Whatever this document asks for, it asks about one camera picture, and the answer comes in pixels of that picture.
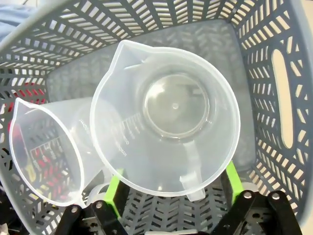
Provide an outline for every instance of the transparent jug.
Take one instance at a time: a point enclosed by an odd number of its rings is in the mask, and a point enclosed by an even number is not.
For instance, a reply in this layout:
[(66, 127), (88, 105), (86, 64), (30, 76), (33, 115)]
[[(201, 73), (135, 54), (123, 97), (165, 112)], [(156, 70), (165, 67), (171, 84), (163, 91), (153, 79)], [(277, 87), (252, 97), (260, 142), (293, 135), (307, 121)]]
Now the transparent jug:
[(84, 188), (105, 171), (90, 138), (90, 105), (91, 97), (43, 105), (16, 99), (9, 135), (13, 161), (27, 186), (54, 205), (84, 207)]
[[(99, 115), (103, 102), (120, 119)], [(124, 40), (93, 96), (90, 132), (99, 156), (124, 183), (195, 201), (231, 161), (240, 114), (230, 85), (206, 60)]]

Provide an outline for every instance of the plastic pitcher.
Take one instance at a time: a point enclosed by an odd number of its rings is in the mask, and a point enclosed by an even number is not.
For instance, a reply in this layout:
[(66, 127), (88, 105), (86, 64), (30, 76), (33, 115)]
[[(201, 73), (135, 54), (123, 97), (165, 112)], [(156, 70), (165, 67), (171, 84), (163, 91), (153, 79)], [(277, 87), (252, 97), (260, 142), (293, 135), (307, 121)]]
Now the plastic pitcher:
[(13, 161), (27, 186), (57, 206), (80, 204), (104, 169), (89, 131), (91, 98), (37, 105), (16, 99), (10, 127)]
[[(109, 111), (106, 118), (99, 114), (103, 102), (121, 121)], [(124, 183), (195, 201), (231, 161), (240, 114), (230, 85), (206, 60), (124, 40), (92, 99), (90, 132), (99, 156)]]

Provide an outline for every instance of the gray plastic basket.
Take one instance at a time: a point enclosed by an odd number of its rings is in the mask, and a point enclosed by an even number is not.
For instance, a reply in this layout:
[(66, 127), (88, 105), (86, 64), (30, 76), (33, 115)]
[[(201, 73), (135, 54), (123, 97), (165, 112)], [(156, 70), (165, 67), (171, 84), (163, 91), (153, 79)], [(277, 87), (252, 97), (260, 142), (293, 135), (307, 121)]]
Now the gray plastic basket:
[[(313, 197), (313, 47), (299, 4), (63, 0), (44, 6), (21, 24), (0, 44), (0, 179), (29, 232), (52, 234), (64, 208), (38, 199), (12, 162), (8, 128), (14, 99), (45, 103), (92, 96), (123, 39), (185, 49), (222, 72), (240, 106), (242, 128), (234, 163), (242, 180), (253, 182), (263, 194), (286, 192), (303, 224)], [(282, 139), (271, 59), (275, 49), (284, 57), (291, 96), (293, 138), (288, 147)], [(227, 211), (219, 179), (206, 188), (206, 195), (190, 203), (185, 197), (153, 197), (131, 190), (122, 222), (130, 234), (193, 227), (210, 231)]]

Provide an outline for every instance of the light blue fabric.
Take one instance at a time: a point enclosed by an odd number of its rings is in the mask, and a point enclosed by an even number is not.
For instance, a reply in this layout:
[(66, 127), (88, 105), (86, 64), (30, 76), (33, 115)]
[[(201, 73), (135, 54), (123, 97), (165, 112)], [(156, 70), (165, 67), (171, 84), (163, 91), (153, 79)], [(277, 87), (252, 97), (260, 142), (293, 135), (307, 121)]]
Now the light blue fabric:
[(23, 5), (0, 4), (0, 42), (35, 10)]

